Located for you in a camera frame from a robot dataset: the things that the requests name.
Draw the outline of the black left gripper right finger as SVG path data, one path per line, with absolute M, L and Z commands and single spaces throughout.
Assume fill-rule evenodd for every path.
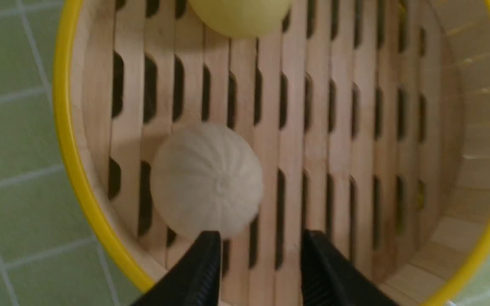
M 304 306 L 396 306 L 318 230 L 305 229 L 301 245 Z

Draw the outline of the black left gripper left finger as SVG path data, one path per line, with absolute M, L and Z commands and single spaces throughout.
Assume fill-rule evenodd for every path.
M 219 305 L 222 238 L 203 231 L 185 255 L 133 306 Z

